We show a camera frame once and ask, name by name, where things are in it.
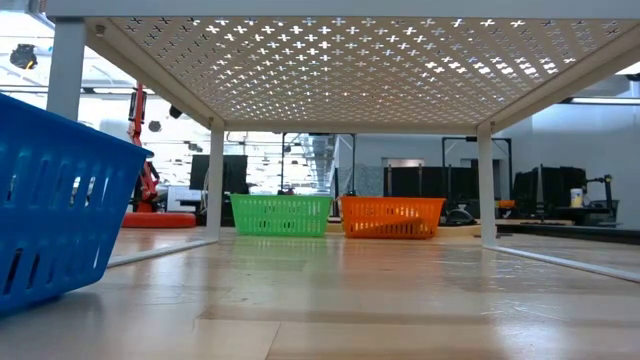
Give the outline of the green plastic basket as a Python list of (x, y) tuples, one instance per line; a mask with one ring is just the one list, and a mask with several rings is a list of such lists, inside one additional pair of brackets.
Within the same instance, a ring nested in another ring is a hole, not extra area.
[(330, 196), (231, 194), (236, 231), (241, 235), (322, 237)]

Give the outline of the orange plastic basket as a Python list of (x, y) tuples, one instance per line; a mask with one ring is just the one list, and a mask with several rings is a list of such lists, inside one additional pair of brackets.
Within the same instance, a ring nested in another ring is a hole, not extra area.
[(348, 238), (429, 239), (436, 235), (444, 198), (343, 196)]

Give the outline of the blue plastic basket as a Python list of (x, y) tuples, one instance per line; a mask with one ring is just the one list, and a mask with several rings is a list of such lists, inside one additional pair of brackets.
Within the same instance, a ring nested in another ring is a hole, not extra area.
[(0, 316), (102, 278), (148, 154), (0, 94)]

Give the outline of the red desk lamp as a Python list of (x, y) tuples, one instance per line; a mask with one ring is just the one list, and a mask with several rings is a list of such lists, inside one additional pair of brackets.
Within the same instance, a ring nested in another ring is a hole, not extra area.
[[(131, 142), (142, 146), (141, 132), (144, 122), (147, 93), (144, 85), (138, 82), (131, 95), (129, 109), (128, 134)], [(187, 213), (160, 212), (156, 200), (158, 199), (157, 185), (159, 177), (152, 171), (152, 162), (147, 159), (138, 174), (133, 197), (130, 201), (133, 211), (125, 214), (123, 228), (144, 229), (178, 229), (193, 228), (196, 226), (196, 218)]]

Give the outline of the black partition panel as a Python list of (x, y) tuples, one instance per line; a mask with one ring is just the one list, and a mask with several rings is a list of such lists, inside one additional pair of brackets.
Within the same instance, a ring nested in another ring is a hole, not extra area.
[(479, 198), (477, 170), (464, 167), (386, 167), (385, 197)]

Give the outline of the black computer monitor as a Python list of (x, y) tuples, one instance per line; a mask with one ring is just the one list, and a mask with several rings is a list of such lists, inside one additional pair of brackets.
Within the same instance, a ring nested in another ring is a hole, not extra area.
[[(223, 156), (223, 191), (225, 193), (248, 194), (246, 155)], [(203, 190), (207, 184), (205, 177), (209, 169), (209, 156), (204, 154), (193, 155), (189, 188), (191, 190)]]

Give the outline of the white cabinet box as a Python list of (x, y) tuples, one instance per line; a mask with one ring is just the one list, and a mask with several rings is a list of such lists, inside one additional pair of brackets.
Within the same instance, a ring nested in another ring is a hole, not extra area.
[(202, 199), (201, 190), (193, 190), (188, 186), (170, 185), (167, 188), (167, 212), (196, 212)]

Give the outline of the black domed object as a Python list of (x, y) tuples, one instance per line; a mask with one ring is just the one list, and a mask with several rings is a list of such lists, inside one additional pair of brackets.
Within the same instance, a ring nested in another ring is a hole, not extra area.
[(447, 226), (471, 226), (476, 225), (477, 221), (466, 210), (456, 208), (447, 212), (444, 224)]

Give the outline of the white perforated metal shelf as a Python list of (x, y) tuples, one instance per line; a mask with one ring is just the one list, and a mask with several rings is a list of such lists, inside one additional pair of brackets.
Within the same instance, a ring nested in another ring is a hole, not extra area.
[(492, 136), (640, 61), (640, 0), (46, 0), (47, 108), (76, 119), (84, 52), (211, 133), (472, 135), (495, 250)]

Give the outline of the dark monitor cluster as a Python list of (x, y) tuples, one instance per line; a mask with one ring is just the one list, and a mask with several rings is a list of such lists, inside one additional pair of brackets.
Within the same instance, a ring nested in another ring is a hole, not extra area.
[(569, 207), (570, 191), (583, 188), (586, 171), (576, 167), (535, 167), (515, 175), (512, 199), (520, 208), (533, 209), (538, 204)]

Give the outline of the black workbench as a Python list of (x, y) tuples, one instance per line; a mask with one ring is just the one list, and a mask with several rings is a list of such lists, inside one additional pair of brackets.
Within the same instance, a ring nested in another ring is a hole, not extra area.
[(559, 223), (549, 222), (498, 223), (497, 230), (499, 233), (527, 234), (640, 246), (640, 230), (560, 225)]

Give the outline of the black articulated stand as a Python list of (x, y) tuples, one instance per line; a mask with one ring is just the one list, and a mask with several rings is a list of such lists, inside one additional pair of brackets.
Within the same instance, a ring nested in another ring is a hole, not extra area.
[(612, 194), (612, 176), (605, 174), (601, 177), (587, 179), (586, 183), (600, 183), (604, 186), (603, 200), (591, 200), (587, 202), (587, 208), (590, 212), (586, 216), (586, 224), (588, 226), (610, 227), (617, 226), (618, 200), (613, 199)]

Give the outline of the ceiling light strip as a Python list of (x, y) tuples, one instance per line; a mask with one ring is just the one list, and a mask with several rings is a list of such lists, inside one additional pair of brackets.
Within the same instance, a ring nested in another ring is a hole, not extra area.
[(581, 105), (640, 106), (640, 98), (572, 97), (569, 102)]

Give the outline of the black metal frame stand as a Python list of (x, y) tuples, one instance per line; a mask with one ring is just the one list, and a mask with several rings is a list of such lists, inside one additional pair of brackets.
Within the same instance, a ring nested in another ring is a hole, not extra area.
[[(499, 148), (500, 148), (497, 143), (499, 141), (502, 141), (506, 144), (507, 146), (507, 164), (508, 164), (508, 198), (512, 197), (512, 192), (513, 192), (513, 182), (514, 182), (514, 176), (513, 176), (513, 145), (512, 145), (512, 139), (511, 138), (505, 138), (505, 137), (493, 137), (492, 142)], [(449, 150), (446, 149), (446, 142), (447, 141), (465, 141), (465, 142), (477, 142), (477, 136), (444, 136), (441, 138), (441, 167), (444, 169), (447, 166), (447, 161), (446, 161), (446, 155), (447, 152)]]

